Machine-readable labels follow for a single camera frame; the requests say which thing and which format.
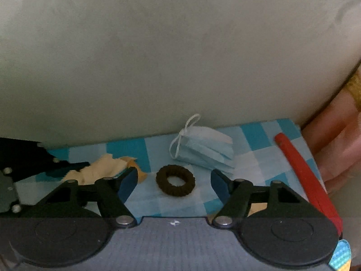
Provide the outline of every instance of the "brown hair tie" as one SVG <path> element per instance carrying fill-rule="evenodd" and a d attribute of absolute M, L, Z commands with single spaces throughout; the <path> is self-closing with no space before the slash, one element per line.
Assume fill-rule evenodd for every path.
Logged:
<path fill-rule="evenodd" d="M 168 181 L 168 177 L 176 176 L 182 179 L 185 184 L 175 186 Z M 196 186 L 193 174 L 186 168 L 178 165 L 167 165 L 162 167 L 156 176 L 156 182 L 162 192 L 171 196 L 189 195 Z"/>

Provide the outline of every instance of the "face mask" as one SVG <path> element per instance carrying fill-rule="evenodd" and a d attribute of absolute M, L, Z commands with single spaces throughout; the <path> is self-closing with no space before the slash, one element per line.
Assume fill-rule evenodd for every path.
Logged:
<path fill-rule="evenodd" d="M 232 138 L 209 127 L 194 126 L 199 119 L 199 114 L 188 119 L 185 128 L 169 146 L 170 156 L 205 168 L 232 173 Z"/>

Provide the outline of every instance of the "white logo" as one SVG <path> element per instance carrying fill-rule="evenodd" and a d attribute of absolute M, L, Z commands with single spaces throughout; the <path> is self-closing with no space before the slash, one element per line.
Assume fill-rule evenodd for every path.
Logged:
<path fill-rule="evenodd" d="M 173 222 L 169 222 L 169 224 L 173 226 L 177 226 L 178 224 L 180 224 L 180 222 L 178 220 L 174 220 Z"/>

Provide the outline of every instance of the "beige wall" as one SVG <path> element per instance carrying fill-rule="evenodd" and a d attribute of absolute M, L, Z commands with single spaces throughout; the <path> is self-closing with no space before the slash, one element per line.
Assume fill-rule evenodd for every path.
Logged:
<path fill-rule="evenodd" d="M 302 123 L 360 57 L 360 0 L 0 0 L 0 135 Z"/>

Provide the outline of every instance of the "silver bolt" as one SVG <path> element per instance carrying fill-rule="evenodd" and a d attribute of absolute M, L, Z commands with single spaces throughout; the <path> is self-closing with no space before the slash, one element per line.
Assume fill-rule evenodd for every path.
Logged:
<path fill-rule="evenodd" d="M 5 175 L 8 175 L 8 174 L 12 173 L 13 170 L 10 167 L 6 167 L 2 171 Z"/>
<path fill-rule="evenodd" d="M 120 225 L 129 225 L 132 224 L 134 221 L 133 217 L 130 217 L 128 215 L 122 215 L 115 219 L 115 221 Z"/>
<path fill-rule="evenodd" d="M 218 216 L 214 219 L 214 222 L 220 226 L 228 226 L 232 224 L 233 220 L 228 216 Z"/>
<path fill-rule="evenodd" d="M 19 213 L 21 211 L 21 206 L 20 205 L 14 205 L 14 206 L 12 206 L 11 211 L 13 213 L 15 213 L 15 214 Z"/>

